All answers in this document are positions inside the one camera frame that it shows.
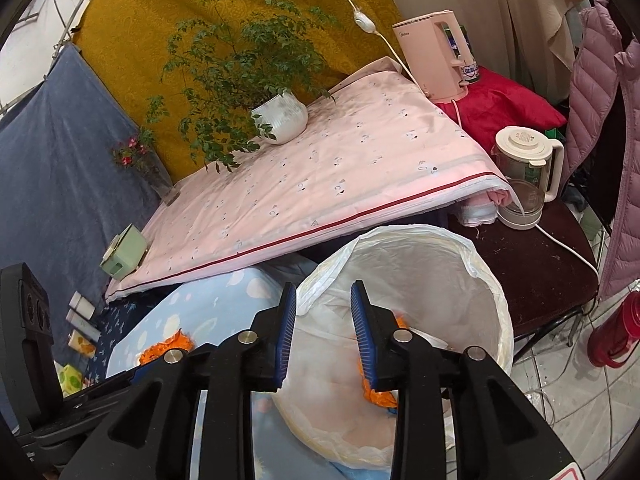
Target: pink blanket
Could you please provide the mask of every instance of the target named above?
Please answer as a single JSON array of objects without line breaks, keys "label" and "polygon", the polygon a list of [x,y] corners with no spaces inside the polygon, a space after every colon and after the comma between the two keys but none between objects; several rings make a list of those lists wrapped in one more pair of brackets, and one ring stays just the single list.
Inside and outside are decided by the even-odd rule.
[{"label": "pink blanket", "polygon": [[334,97],[309,107],[297,139],[265,144],[233,173],[202,169],[179,182],[176,202],[161,205],[143,230],[151,244],[142,265],[112,281],[107,300],[241,269],[469,197],[458,211],[463,221],[475,206],[511,201],[478,143],[388,58],[350,76]]}]

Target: tiled floor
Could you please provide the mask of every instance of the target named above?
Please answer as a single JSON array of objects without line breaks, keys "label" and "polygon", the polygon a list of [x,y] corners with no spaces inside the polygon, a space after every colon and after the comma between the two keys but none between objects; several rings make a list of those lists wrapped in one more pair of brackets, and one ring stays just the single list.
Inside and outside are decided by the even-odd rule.
[{"label": "tiled floor", "polygon": [[[615,311],[630,290],[640,290],[640,280],[597,305],[585,317],[573,347],[567,346],[570,320],[540,341],[511,373],[574,456],[586,480],[598,478],[640,418],[640,350],[617,370],[593,367],[586,354],[593,329]],[[516,351],[522,345],[524,341],[516,343]],[[454,460],[451,451],[447,480],[456,479]]]}]

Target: trash bin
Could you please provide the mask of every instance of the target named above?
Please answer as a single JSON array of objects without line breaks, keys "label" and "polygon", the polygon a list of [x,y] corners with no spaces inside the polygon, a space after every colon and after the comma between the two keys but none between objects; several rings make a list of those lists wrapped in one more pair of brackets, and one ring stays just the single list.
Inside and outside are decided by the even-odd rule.
[{"label": "trash bin", "polygon": [[[289,371],[274,402],[315,452],[351,468],[389,468],[396,418],[364,399],[350,288],[461,352],[485,348],[507,372],[513,329],[500,283],[466,238],[427,226],[379,227],[325,260],[298,288]],[[447,448],[453,420],[443,403]]]}]

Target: green box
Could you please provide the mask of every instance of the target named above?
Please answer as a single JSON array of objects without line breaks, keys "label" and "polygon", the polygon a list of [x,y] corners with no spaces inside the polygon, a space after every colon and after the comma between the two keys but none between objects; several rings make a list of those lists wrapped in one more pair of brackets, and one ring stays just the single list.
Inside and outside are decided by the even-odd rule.
[{"label": "green box", "polygon": [[129,224],[111,241],[102,257],[100,268],[112,278],[121,280],[138,268],[147,249],[145,237],[135,225]]}]

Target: white bottle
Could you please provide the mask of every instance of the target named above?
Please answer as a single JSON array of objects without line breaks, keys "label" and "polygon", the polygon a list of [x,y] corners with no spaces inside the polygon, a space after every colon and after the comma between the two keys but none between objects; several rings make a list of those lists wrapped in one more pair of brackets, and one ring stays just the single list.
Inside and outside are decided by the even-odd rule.
[{"label": "white bottle", "polygon": [[89,323],[84,317],[80,316],[75,310],[69,309],[66,313],[66,320],[71,323],[74,328],[77,328],[91,341],[97,342],[100,338],[100,331]]},{"label": "white bottle", "polygon": [[95,312],[95,307],[91,302],[77,290],[74,292],[71,301],[69,301],[69,306],[85,319],[91,319]]}]

